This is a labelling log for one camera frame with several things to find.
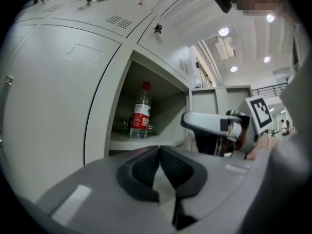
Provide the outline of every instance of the locker shelf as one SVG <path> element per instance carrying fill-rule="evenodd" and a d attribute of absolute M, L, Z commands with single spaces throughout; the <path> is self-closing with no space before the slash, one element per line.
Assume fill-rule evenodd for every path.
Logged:
<path fill-rule="evenodd" d="M 183 140 L 169 140 L 162 136 L 149 136 L 146 139 L 133 139 L 127 134 L 111 133 L 110 150 L 134 150 L 147 146 L 181 146 Z"/>
<path fill-rule="evenodd" d="M 182 91 L 148 68 L 133 61 L 121 89 L 123 97 L 136 99 L 144 82 L 151 85 L 152 104 L 181 94 Z"/>

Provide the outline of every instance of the white locker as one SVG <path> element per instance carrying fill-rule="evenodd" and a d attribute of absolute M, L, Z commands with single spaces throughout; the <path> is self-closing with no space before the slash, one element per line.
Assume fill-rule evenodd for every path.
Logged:
<path fill-rule="evenodd" d="M 153 28 L 160 24 L 161 34 Z M 176 70 L 189 83 L 192 82 L 192 64 L 188 46 L 182 36 L 160 17 L 156 17 L 138 42 L 140 46 L 152 52 Z"/>
<path fill-rule="evenodd" d="M 98 1 L 89 5 L 82 1 L 53 18 L 84 22 L 127 37 L 152 13 L 132 0 Z"/>
<path fill-rule="evenodd" d="M 2 137 L 18 194 L 35 202 L 83 166 L 91 104 L 119 47 L 90 32 L 42 25 L 19 50 L 7 71 L 13 82 Z"/>
<path fill-rule="evenodd" d="M 4 72 L 8 60 L 12 56 L 16 47 L 21 43 L 25 36 L 35 28 L 36 25 L 14 25 L 7 33 L 1 47 L 0 56 L 0 76 Z"/>
<path fill-rule="evenodd" d="M 44 19 L 50 17 L 55 12 L 64 9 L 66 6 L 77 2 L 78 0 L 45 0 L 44 2 L 39 0 L 34 4 L 33 1 L 30 1 L 28 7 L 21 10 L 18 14 L 16 21 Z"/>
<path fill-rule="evenodd" d="M 153 145 L 182 146 L 185 129 L 181 116 L 188 110 L 185 91 L 161 77 L 157 65 L 136 59 L 133 50 L 122 45 L 115 54 L 98 87 L 92 104 L 85 142 L 86 164 L 125 150 Z M 132 139 L 128 132 L 113 129 L 114 120 L 133 116 L 136 97 L 144 82 L 151 85 L 152 106 L 150 120 L 155 134 L 146 139 Z"/>

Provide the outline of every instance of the white label sticker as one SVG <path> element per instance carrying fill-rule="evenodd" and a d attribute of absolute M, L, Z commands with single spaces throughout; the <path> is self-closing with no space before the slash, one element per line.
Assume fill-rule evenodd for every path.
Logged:
<path fill-rule="evenodd" d="M 150 112 L 151 112 L 151 107 L 149 105 L 145 105 L 145 104 L 136 104 L 135 106 L 135 114 L 143 114 L 146 116 L 150 116 Z"/>

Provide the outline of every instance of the red bottle label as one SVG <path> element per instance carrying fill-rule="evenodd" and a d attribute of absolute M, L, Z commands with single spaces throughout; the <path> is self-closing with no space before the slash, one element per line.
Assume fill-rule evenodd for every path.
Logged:
<path fill-rule="evenodd" d="M 132 128 L 148 129 L 151 107 L 145 104 L 136 104 L 133 114 Z"/>

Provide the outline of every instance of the plastic water bottle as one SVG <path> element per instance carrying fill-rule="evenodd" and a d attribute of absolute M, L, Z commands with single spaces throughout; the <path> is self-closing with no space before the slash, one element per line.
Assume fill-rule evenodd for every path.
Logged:
<path fill-rule="evenodd" d="M 130 130 L 131 138 L 144 139 L 147 137 L 152 104 L 150 89 L 151 85 L 148 82 L 145 82 L 143 84 L 143 90 L 136 98 L 136 106 Z"/>

